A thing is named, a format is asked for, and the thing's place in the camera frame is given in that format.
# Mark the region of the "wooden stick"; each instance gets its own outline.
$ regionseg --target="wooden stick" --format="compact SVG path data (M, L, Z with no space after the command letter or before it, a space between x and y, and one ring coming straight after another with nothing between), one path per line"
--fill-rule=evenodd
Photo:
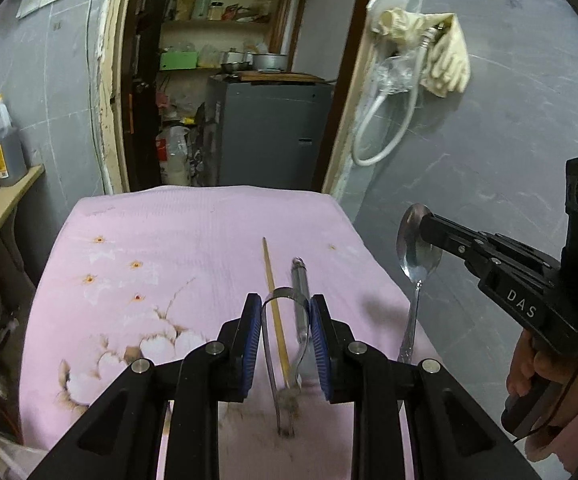
M267 239L262 238L262 251L265 255L265 270L267 272L267 285L269 292L275 290L274 275L271 272L271 259L269 259L269 247L267 246ZM280 318L280 308L278 307L278 300L271 300L271 314L274 317L275 339L278 341L278 355L280 355L280 366L283 370L283 379L285 380L285 388L289 385L289 354L287 353L287 343L285 342L285 332L283 332L283 322Z

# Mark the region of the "cream rubber glove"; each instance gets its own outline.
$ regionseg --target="cream rubber glove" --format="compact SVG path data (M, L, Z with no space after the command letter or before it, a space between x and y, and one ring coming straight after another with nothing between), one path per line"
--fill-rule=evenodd
M439 97L447 92L464 92L471 76L469 54L464 43L463 29L453 13L417 14L394 7L385 10L379 20L380 33L388 36L403 49L417 48L422 34L430 27L443 23L440 39L429 48L427 63L420 84Z

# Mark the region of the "shower hose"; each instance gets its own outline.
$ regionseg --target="shower hose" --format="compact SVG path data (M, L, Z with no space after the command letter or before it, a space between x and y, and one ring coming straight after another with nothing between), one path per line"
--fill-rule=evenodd
M367 129L371 118L373 118L376 112L380 109L381 105L387 99L389 92L381 89L380 94L378 94L378 97L367 111L367 115L365 115L362 122L358 126L358 129L355 133L354 144L351 148L351 156L354 160L354 164L357 166L373 166L374 164L380 162L383 160L383 158L389 155L402 140L402 137L404 136L407 128L409 127L409 124L411 123L411 118L413 117L413 112L416 108L416 101L418 100L418 89L420 86L420 76L422 75L422 70L425 66L425 59L427 57L427 51L429 50L429 44L436 40L439 32L439 28L431 27L428 28L422 35L422 40L418 46L418 54L416 55L416 62L413 69L413 86L411 87L411 92L409 92L407 112L405 113L405 118L402 121L398 132L393 136L393 139L390 140L389 144L384 147L383 151L370 158L360 158L360 146L362 144L363 135L365 135L365 130Z

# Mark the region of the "pink tablecloth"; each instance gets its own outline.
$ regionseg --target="pink tablecloth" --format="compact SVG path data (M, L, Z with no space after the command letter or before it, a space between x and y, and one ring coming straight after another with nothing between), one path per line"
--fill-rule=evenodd
M49 449L127 362L180 359L238 317L247 293L264 297L262 237L276 286L291 284L291 259L302 258L333 319L397 357L409 302L330 196L162 187L88 198L60 232L32 307L19 392L25 443ZM293 354L293 305L280 306ZM280 439L261 347L249 397L220 423L224 478L349 478L353 406L310 391L296 438ZM428 356L418 327L415 362Z

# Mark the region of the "white hose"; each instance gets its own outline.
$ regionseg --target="white hose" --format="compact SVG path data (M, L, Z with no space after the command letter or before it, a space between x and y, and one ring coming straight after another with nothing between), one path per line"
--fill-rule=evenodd
M367 115L358 126L358 130L355 133L354 144L351 148L351 157L354 160L354 163L358 166L373 166L374 164L380 162L389 155L395 148L398 146L398 143L402 140L409 124L411 123L411 119L413 117L413 112L416 109L416 101L418 100L418 88L420 85L420 76L422 74L422 70L424 67L425 62L425 55L427 54L428 44L422 44L418 47L418 56L416 56L416 63L413 69L413 86L411 87L411 92L409 92L409 104L407 104L407 112L405 114L405 118L400 125L398 132L395 134L391 142L387 144L385 149L374 155L371 158L362 159L358 157L358 153L360 152L360 146L362 144L363 135L365 134L365 130L369 125L371 118L375 115L378 111L378 108L384 103L387 99L387 95L389 95L385 91L381 91L380 95L375 99Z

